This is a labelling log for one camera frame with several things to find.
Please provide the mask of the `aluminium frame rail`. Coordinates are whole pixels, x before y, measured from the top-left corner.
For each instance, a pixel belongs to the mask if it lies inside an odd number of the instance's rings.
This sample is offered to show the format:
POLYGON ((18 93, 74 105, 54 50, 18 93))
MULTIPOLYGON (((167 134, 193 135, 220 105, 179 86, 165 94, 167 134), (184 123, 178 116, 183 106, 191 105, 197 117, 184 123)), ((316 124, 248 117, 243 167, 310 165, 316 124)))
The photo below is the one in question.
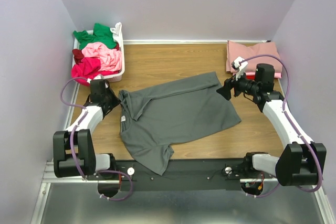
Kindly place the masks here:
POLYGON ((55 176, 54 173, 54 163, 53 162, 47 162, 45 165, 45 169, 43 172, 43 183, 54 183, 58 178, 55 176))

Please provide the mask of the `dark red crumpled shirt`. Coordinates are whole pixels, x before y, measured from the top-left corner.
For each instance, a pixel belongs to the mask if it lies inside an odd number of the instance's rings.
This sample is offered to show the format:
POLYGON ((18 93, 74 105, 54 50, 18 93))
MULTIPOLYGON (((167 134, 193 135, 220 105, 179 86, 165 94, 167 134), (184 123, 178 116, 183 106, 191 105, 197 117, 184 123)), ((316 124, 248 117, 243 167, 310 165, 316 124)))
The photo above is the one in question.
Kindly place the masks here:
POLYGON ((84 55, 80 49, 73 49, 72 50, 73 58, 75 61, 75 64, 80 64, 82 59, 84 58, 84 55))

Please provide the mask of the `green crumpled shirt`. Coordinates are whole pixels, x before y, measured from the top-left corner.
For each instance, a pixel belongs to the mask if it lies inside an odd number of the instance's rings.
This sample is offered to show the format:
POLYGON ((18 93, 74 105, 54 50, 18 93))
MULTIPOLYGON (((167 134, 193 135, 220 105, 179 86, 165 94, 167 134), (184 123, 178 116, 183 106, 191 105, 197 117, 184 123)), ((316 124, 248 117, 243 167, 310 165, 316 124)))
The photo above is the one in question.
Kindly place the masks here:
POLYGON ((93 33, 89 34, 86 30, 73 31, 74 37, 79 43, 79 49, 84 49, 88 44, 101 42, 109 49, 114 49, 117 43, 113 39, 113 34, 108 26, 95 23, 93 33))

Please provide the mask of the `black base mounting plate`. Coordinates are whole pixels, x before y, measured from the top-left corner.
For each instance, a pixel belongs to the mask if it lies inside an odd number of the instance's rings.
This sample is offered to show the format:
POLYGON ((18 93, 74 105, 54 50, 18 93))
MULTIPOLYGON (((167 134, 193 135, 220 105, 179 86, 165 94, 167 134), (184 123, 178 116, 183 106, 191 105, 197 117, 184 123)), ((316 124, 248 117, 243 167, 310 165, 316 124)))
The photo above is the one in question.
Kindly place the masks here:
POLYGON ((265 172, 246 170, 241 158, 173 159, 163 175, 158 175, 133 160, 113 162, 118 174, 99 172, 88 177, 98 181, 101 193, 114 195, 118 190, 187 191, 243 190, 261 195, 266 190, 265 172))

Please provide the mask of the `white laundry basket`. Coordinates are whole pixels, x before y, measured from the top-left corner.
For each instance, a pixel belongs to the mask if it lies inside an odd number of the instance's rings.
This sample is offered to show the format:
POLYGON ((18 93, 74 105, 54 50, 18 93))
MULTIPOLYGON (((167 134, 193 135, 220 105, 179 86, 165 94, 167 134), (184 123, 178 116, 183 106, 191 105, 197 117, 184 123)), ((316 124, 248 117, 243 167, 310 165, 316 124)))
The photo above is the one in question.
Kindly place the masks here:
MULTIPOLYGON (((74 49, 79 49, 79 43, 77 39, 75 38, 74 41, 74 49)), ((103 75, 106 80, 109 82, 118 82, 121 81, 122 75, 124 74, 125 71, 125 59, 124 59, 124 46, 123 44, 118 44, 114 49, 120 50, 122 52, 122 69, 119 72, 111 72, 111 71, 101 71, 99 70, 99 74, 103 75)))

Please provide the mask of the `red folded shirt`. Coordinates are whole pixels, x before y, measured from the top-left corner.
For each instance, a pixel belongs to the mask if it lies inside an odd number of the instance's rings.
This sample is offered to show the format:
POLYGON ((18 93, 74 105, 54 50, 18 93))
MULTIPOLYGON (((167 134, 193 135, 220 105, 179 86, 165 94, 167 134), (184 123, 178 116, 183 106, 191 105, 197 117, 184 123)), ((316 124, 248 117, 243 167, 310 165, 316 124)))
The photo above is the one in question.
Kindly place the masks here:
POLYGON ((255 75, 253 75, 253 76, 246 76, 246 78, 249 79, 249 80, 254 80, 255 79, 255 75))

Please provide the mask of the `light pink folded shirt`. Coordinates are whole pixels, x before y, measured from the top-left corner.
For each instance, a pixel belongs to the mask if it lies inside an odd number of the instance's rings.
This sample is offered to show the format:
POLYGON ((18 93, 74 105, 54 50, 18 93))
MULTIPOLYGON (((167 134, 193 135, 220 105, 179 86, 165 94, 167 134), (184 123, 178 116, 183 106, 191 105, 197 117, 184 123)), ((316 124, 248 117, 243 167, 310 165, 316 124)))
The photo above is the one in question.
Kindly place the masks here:
MULTIPOLYGON (((253 76, 253 75, 255 75, 255 73, 253 73, 253 72, 247 72, 246 75, 247 75, 247 76, 253 76)), ((281 77, 282 77, 281 73, 277 73, 277 72, 276 72, 276 73, 274 74, 274 78, 275 78, 275 79, 281 79, 281 77)))

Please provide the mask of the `dark grey t shirt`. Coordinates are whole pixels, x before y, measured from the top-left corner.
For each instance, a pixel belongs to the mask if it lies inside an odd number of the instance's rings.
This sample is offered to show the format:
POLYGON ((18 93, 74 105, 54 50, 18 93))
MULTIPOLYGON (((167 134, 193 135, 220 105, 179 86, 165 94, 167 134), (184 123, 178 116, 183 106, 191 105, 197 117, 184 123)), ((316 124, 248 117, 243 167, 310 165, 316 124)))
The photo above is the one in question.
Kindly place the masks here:
POLYGON ((198 140, 241 122, 217 89, 215 72, 138 91, 121 90, 121 139, 134 160, 163 175, 173 144, 198 140))

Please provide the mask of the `white crumpled cloth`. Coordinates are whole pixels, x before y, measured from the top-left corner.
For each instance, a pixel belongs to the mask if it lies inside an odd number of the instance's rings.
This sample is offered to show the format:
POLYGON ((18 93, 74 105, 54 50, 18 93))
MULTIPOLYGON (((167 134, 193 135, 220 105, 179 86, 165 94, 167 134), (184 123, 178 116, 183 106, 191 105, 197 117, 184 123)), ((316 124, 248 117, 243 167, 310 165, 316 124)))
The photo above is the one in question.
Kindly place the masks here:
POLYGON ((110 28, 112 32, 112 38, 118 44, 123 44, 122 23, 118 22, 114 27, 110 28))

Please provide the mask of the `dusty pink folded shirt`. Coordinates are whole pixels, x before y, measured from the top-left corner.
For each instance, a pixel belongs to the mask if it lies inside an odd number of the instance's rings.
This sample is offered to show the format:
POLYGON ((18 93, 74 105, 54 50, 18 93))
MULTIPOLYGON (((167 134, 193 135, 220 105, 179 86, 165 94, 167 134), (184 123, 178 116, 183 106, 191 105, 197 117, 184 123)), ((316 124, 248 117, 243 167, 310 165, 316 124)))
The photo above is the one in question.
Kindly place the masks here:
MULTIPOLYGON (((243 44, 229 41, 227 43, 226 71, 230 73, 236 73, 236 70, 232 68, 232 62, 237 57, 247 59, 256 55, 273 55, 276 58, 280 58, 276 44, 274 42, 265 42, 255 44, 253 46, 245 46, 243 44)), ((255 73, 257 64, 259 63, 267 63, 272 65, 275 69, 275 73, 282 72, 282 64, 278 60, 272 57, 259 57, 248 61, 246 73, 255 73)))

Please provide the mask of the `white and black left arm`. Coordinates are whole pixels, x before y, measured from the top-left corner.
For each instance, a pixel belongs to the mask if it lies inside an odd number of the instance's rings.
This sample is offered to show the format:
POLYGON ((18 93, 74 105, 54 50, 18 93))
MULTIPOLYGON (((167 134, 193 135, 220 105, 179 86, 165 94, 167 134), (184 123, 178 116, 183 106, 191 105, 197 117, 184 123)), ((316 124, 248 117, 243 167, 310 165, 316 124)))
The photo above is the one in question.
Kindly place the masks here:
POLYGON ((78 105, 66 102, 63 93, 60 93, 63 104, 81 108, 81 113, 72 125, 53 135, 54 174, 57 178, 81 176, 86 179, 105 170, 117 169, 112 154, 95 152, 92 133, 121 101, 105 79, 73 79, 84 80, 90 87, 90 94, 84 105, 78 105))

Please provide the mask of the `magenta crumpled shirt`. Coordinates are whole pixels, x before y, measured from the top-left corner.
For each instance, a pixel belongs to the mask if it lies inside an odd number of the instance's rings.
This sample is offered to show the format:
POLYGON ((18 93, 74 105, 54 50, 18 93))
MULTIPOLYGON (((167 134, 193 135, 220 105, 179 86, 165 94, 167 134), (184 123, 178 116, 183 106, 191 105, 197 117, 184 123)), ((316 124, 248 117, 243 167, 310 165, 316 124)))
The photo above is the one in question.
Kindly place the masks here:
POLYGON ((101 63, 99 59, 84 57, 79 64, 75 64, 71 70, 71 77, 84 86, 90 86, 87 79, 94 79, 99 74, 101 63))

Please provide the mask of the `pink crumpled shirt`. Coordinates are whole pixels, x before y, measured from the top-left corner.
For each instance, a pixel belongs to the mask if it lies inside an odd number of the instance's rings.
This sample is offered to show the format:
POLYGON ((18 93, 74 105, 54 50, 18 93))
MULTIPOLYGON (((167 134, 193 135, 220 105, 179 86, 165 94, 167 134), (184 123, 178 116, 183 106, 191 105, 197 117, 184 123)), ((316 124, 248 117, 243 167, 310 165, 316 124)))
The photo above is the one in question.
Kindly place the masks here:
POLYGON ((101 42, 89 43, 81 52, 86 58, 98 59, 101 71, 119 72, 122 69, 122 52, 109 49, 101 42))

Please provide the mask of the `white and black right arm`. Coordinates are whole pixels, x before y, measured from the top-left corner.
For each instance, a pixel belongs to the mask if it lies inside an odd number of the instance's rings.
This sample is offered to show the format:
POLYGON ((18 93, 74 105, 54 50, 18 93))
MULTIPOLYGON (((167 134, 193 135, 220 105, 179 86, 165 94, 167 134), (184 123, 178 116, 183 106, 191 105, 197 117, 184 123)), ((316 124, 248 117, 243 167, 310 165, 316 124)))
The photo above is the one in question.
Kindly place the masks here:
POLYGON ((280 157, 260 152, 247 153, 242 169, 245 172, 268 173, 277 178, 282 186, 313 186, 314 190, 318 190, 322 184, 327 153, 325 146, 314 142, 304 132, 290 113, 285 97, 274 90, 274 67, 266 63, 258 64, 255 77, 250 80, 245 73, 247 65, 247 60, 236 59, 232 64, 236 74, 225 80, 217 93, 226 100, 240 94, 250 95, 253 103, 273 125, 284 150, 280 157))

